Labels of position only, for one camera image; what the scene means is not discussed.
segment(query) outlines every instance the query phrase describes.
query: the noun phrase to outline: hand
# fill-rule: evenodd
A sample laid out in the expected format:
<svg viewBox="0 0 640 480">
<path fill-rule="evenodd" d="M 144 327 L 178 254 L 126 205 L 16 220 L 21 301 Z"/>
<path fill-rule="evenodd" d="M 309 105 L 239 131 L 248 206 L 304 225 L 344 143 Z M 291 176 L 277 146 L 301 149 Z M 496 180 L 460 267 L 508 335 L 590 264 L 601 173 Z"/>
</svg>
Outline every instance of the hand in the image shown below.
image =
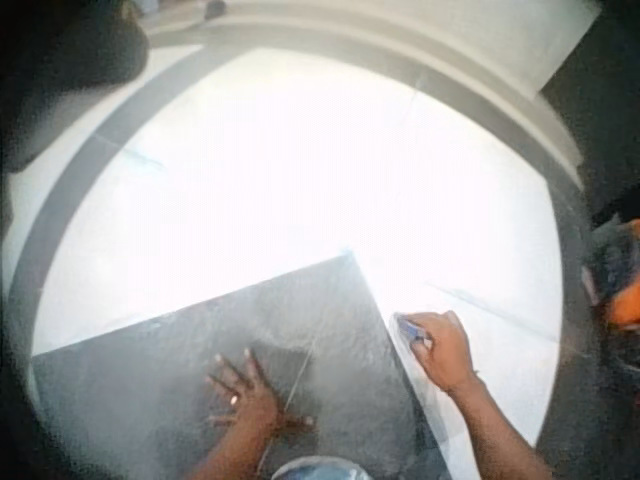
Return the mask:
<svg viewBox="0 0 640 480">
<path fill-rule="evenodd" d="M 424 371 L 441 390 L 452 396 L 479 382 L 473 371 L 467 334 L 455 313 L 415 313 L 403 316 L 431 336 L 431 348 L 413 342 L 411 350 Z"/>
<path fill-rule="evenodd" d="M 300 418 L 282 411 L 282 404 L 267 384 L 253 353 L 249 349 L 244 353 L 248 378 L 222 356 L 216 355 L 216 362 L 221 368 L 220 378 L 209 375 L 207 380 L 216 393 L 229 402 L 235 414 L 212 416 L 210 420 L 215 425 L 247 426 L 267 434 L 312 426 L 310 417 Z"/>
</svg>

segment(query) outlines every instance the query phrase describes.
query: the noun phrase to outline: black stone slab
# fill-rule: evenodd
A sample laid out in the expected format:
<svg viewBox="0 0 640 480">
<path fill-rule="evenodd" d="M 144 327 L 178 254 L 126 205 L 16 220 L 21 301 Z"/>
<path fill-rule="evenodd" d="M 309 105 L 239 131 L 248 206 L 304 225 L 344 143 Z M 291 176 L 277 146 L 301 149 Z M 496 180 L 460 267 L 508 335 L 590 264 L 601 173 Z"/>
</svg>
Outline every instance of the black stone slab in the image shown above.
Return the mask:
<svg viewBox="0 0 640 480">
<path fill-rule="evenodd" d="M 430 432 L 386 335 L 355 262 L 340 258 L 39 355 L 33 366 L 43 419 L 86 477 L 188 472 L 224 433 L 207 422 L 227 411 L 204 382 L 213 357 L 240 364 L 246 346 L 283 400 L 319 418 L 317 434 L 278 442 L 265 466 L 321 453 L 397 473 Z"/>
</svg>

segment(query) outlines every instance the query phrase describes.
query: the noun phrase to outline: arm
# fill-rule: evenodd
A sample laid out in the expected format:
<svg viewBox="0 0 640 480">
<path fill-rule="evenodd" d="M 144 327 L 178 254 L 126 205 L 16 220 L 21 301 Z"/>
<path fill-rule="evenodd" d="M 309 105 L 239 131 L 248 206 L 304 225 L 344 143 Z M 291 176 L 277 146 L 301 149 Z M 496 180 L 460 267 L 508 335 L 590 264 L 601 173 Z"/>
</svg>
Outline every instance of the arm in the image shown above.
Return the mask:
<svg viewBox="0 0 640 480">
<path fill-rule="evenodd" d="M 500 411 L 471 362 L 469 341 L 453 312 L 405 316 L 424 328 L 433 344 L 411 350 L 429 378 L 445 391 L 467 423 L 483 479 L 549 480 L 551 470 Z"/>
<path fill-rule="evenodd" d="M 222 441 L 191 473 L 191 480 L 249 480 L 256 471 L 271 439 L 285 429 L 311 425 L 309 418 L 282 412 L 282 405 L 267 385 L 260 364 L 249 350 L 248 379 L 225 359 L 216 356 L 221 379 L 208 377 L 216 393 L 229 402 L 235 415 L 211 417 L 217 425 L 231 425 Z"/>
</svg>

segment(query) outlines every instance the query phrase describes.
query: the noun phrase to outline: blue marker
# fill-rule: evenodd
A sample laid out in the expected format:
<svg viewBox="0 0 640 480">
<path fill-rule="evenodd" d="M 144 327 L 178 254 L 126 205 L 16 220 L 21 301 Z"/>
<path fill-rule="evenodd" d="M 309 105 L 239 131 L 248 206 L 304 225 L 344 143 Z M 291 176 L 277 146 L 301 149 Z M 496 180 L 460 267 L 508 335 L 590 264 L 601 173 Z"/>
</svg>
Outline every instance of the blue marker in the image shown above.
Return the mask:
<svg viewBox="0 0 640 480">
<path fill-rule="evenodd" d="M 409 343 L 429 342 L 427 345 L 430 345 L 431 336 L 426 332 L 424 328 L 418 327 L 417 325 L 409 322 L 401 313 L 395 313 L 393 316 L 398 322 L 400 333 L 402 333 L 402 335 L 407 339 Z"/>
</svg>

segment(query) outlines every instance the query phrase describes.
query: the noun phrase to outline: orange object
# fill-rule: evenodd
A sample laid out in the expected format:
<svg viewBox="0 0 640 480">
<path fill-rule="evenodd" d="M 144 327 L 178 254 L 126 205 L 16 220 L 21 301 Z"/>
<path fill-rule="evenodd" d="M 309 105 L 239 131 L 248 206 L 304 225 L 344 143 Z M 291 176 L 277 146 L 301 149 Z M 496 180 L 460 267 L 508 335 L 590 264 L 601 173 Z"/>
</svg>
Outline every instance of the orange object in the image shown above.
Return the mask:
<svg viewBox="0 0 640 480">
<path fill-rule="evenodd" d="M 640 238 L 640 220 L 629 222 L 634 235 Z M 640 324 L 640 273 L 627 288 L 616 294 L 609 311 L 609 322 L 619 327 Z"/>
</svg>

